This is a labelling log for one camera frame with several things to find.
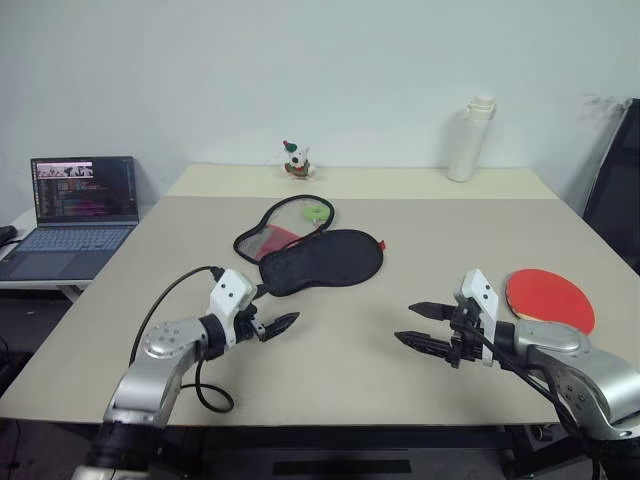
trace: laptop touchpad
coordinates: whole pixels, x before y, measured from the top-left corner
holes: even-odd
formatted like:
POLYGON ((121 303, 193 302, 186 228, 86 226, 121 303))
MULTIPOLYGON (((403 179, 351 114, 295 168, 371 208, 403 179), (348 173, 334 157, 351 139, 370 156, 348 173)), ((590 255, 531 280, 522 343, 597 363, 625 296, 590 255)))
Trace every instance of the laptop touchpad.
POLYGON ((9 278, 47 279, 57 277, 73 260, 73 253, 31 253, 16 269, 11 272, 9 278))

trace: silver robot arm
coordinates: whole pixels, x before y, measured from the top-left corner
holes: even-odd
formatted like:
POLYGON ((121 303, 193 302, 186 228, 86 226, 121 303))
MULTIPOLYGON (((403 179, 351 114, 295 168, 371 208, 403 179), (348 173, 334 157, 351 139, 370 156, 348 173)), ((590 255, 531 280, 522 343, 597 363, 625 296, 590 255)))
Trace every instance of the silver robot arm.
POLYGON ((640 478, 637 370, 595 348, 584 333, 568 325, 498 321, 498 297, 479 270, 465 275, 454 297, 457 306, 421 302, 409 307, 427 318, 449 320, 454 330, 449 342, 410 331, 396 332, 396 337, 454 368, 461 360, 482 359, 486 365, 496 360, 521 377, 536 377, 547 384, 543 393, 554 402, 565 428, 577 427, 574 433, 602 463, 608 478, 640 478))
POLYGON ((251 304, 256 293, 244 276, 227 269, 205 316, 158 324, 146 334, 109 402, 87 464, 76 469, 73 480, 148 478, 185 372, 253 335, 267 341, 298 317, 283 315, 265 327, 251 304))

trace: small figurine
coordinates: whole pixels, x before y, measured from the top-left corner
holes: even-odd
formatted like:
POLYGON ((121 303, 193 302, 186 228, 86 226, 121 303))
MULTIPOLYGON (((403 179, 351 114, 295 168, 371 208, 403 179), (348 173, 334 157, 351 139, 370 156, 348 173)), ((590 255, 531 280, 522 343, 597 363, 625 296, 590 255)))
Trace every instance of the small figurine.
POLYGON ((282 142, 289 155, 289 160, 284 164, 284 170, 295 178, 308 178, 313 175, 314 168, 309 162, 309 147, 298 147, 295 143, 286 140, 282 142))

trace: table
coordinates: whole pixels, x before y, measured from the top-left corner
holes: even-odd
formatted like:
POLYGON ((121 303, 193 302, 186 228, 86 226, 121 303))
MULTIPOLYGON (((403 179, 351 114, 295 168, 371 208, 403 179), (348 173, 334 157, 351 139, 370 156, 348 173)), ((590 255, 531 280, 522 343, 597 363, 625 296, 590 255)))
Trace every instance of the table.
MULTIPOLYGON (((313 193, 337 211, 333 228, 359 228, 387 245, 364 284, 315 288, 256 302, 268 321, 302 315, 286 334, 247 342, 208 364, 203 381, 228 389, 237 408, 203 409, 193 392, 171 425, 505 425, 555 422, 553 409, 511 373, 479 362, 453 370, 393 337, 418 330, 449 338, 447 326, 407 306, 452 303, 470 269, 496 290, 526 267, 553 270, 589 296, 600 348, 640 364, 640 282, 598 235, 527 169, 480 170, 465 184, 442 170, 321 169, 313 181, 275 167, 191 165, 100 272, 0 399, 0 416, 99 422, 149 306, 176 277, 202 264, 257 268, 232 249, 275 199, 313 193)), ((204 313, 206 274, 175 290, 152 323, 204 313)), ((513 319, 500 306, 502 320, 513 319)), ((193 369, 185 376, 190 381, 193 369)))

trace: black cable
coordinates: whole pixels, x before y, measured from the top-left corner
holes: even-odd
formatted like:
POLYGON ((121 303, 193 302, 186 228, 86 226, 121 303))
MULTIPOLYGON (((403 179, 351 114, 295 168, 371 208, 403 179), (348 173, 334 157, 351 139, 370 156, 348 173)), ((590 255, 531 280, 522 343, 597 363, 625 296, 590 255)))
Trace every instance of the black cable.
POLYGON ((11 245, 14 243, 20 243, 22 240, 9 240, 8 242, 4 242, 2 245, 0 245, 0 248, 2 247, 6 247, 7 245, 11 245))
POLYGON ((171 285, 169 285, 164 290, 164 292, 162 292, 160 294, 158 299, 153 303, 153 305, 151 306, 151 308, 147 312, 147 315, 144 317, 144 320, 142 321, 142 324, 140 325, 140 328, 138 329, 138 333, 136 334, 136 339, 133 341, 133 346, 131 347, 131 355, 129 356, 129 366, 131 366, 131 364, 136 359, 136 353, 138 352, 138 346, 140 345, 140 340, 142 340, 142 335, 144 334, 144 331, 147 328, 147 325, 149 324, 149 320, 151 320, 152 315, 154 314, 154 312, 156 311, 156 309, 158 308, 160 303, 162 303, 162 300, 164 300, 164 298, 169 294, 169 292, 171 290, 173 290, 178 284, 180 284, 181 282, 183 282, 184 280, 189 278, 190 276, 195 275, 198 272, 204 272, 205 270, 209 270, 209 271, 213 272, 213 269, 215 269, 215 268, 218 268, 218 267, 203 266, 203 267, 194 268, 193 270, 185 273, 184 275, 179 277, 177 280, 175 280, 171 285))
POLYGON ((540 393, 544 398, 549 400, 551 404, 554 406, 556 415, 558 415, 558 419, 562 424, 562 427, 566 430, 566 432, 578 440, 581 441, 583 448, 587 452, 587 455, 591 457, 592 464, 592 480, 600 479, 600 460, 597 456, 591 451, 589 448, 589 443, 587 437, 584 435, 580 427, 578 426, 576 420, 573 418, 571 412, 567 409, 567 407, 560 401, 560 396, 558 393, 558 389, 556 388, 553 377, 549 373, 549 370, 542 365, 530 364, 525 368, 530 370, 540 370, 545 377, 545 381, 549 387, 549 390, 545 390, 540 384, 538 384, 529 373, 526 372, 525 369, 521 368, 517 365, 516 361, 507 353, 503 352, 499 348, 497 348, 487 337, 485 337, 482 333, 478 332, 476 329, 470 326, 465 326, 463 328, 465 332, 470 333, 472 336, 476 337, 476 339, 480 340, 484 346, 486 346, 493 356, 498 360, 501 364, 506 364, 509 369, 511 369, 518 377, 524 380, 527 385, 531 386, 534 390, 540 393))
POLYGON ((591 457, 591 480, 600 480, 600 460, 591 457))
POLYGON ((204 364, 204 359, 201 359, 198 362, 198 366, 196 367, 196 381, 195 383, 188 383, 186 385, 182 385, 180 387, 180 389, 183 388, 195 388, 196 389, 196 395, 198 396, 198 400, 200 400, 200 403, 207 409, 211 410, 212 412, 216 412, 216 413, 228 413, 231 410, 233 410, 233 407, 235 407, 235 402, 233 401, 233 397, 231 395, 229 395, 229 393, 227 393, 224 389, 220 388, 220 387, 216 387, 215 385, 210 385, 208 383, 202 383, 201 379, 200 379, 200 373, 202 371, 202 365, 204 364), (211 403, 209 403, 209 401, 204 398, 204 394, 202 393, 202 389, 203 388, 207 388, 209 390, 213 390, 215 392, 218 392, 220 395, 222 395, 224 397, 224 399, 227 401, 227 406, 226 407, 216 407, 215 405, 212 405, 211 403))
MULTIPOLYGON (((580 431, 580 428, 576 424, 575 419, 573 418, 573 415, 571 415, 567 407, 565 407, 564 404, 558 398, 557 392, 556 392, 556 395, 554 396, 553 392, 549 390, 545 390, 538 382, 536 382, 531 377, 529 373, 527 373, 524 369, 522 369, 510 355, 496 348, 496 346, 487 337, 485 337, 483 334, 478 332, 476 329, 469 326, 465 326, 464 331, 470 333, 471 335, 476 337, 476 339, 480 340, 480 342, 482 342, 482 344, 486 346, 491 351, 491 353, 493 353, 494 357, 501 364, 507 365, 507 367, 509 367, 509 369, 512 370, 518 377, 520 377, 527 385, 529 385, 536 392, 538 392, 540 395, 546 398, 549 402, 551 402, 551 404, 556 409, 556 414, 560 418, 560 421, 563 422, 564 420, 563 426, 565 426, 564 423, 566 422, 565 429, 567 430, 567 433, 575 437, 578 437, 580 439, 584 438, 584 435, 582 434, 582 432, 580 431)), ((555 384, 553 383, 553 379, 549 379, 547 381, 547 384, 549 385, 550 389, 553 389, 555 391, 555 384)))
POLYGON ((2 345, 4 346, 4 356, 7 360, 7 363, 11 363, 11 349, 9 348, 9 344, 2 337, 0 337, 0 343, 2 343, 2 345))
POLYGON ((13 471, 18 468, 16 464, 16 458, 18 456, 18 445, 20 444, 20 435, 22 434, 22 430, 20 429, 20 422, 16 420, 16 428, 18 429, 18 435, 16 436, 16 443, 13 447, 13 455, 11 456, 11 463, 7 466, 9 469, 9 473, 7 473, 7 480, 11 480, 11 476, 13 475, 13 471))
MULTIPOLYGON (((142 321, 142 324, 140 325, 140 328, 138 329, 138 333, 136 334, 136 338, 135 338, 135 340, 133 342, 133 347, 131 348, 131 355, 129 357, 129 366, 131 366, 131 364, 136 359, 136 353, 138 352, 138 347, 140 346, 140 341, 142 340, 142 335, 144 334, 144 331, 147 328, 147 325, 149 324, 149 321, 151 320, 151 317, 153 316, 154 312, 157 310, 158 306, 160 306, 160 303, 162 303, 162 301, 169 294, 169 292, 171 292, 171 290, 173 290, 182 281, 186 280, 187 278, 191 277, 192 275, 195 275, 196 273, 203 272, 205 270, 209 270, 211 272, 211 274, 213 275, 213 278, 214 278, 215 281, 220 280, 220 277, 222 277, 222 275, 224 274, 224 269, 223 268, 215 267, 213 265, 207 265, 207 266, 194 268, 193 270, 190 270, 189 272, 185 273, 184 275, 179 277, 177 280, 175 280, 173 283, 171 283, 171 285, 169 285, 164 290, 164 292, 162 292, 160 294, 158 299, 153 303, 153 305, 151 306, 151 308, 147 312, 147 315, 144 317, 144 320, 142 321)), ((226 392, 224 389, 222 389, 221 387, 216 387, 215 385, 210 385, 208 383, 202 383, 202 381, 200 379, 200 373, 202 371, 202 365, 204 364, 204 362, 205 362, 204 359, 201 359, 198 362, 198 366, 196 367, 195 383, 189 383, 187 385, 182 385, 180 387, 180 389, 182 390, 184 388, 195 388, 196 389, 196 395, 198 396, 198 400, 200 400, 200 403, 202 404, 203 407, 205 407, 205 408, 207 408, 207 409, 209 409, 209 410, 211 410, 213 412, 216 412, 216 413, 227 413, 227 412, 230 412, 231 410, 233 410, 233 407, 235 406, 235 402, 233 401, 233 397, 228 392, 226 392), (207 401, 207 399, 204 398, 204 394, 202 393, 202 389, 203 388, 218 392, 220 395, 222 395, 225 398, 225 400, 227 401, 228 405, 226 407, 216 407, 216 406, 212 405, 211 403, 209 403, 207 401)))

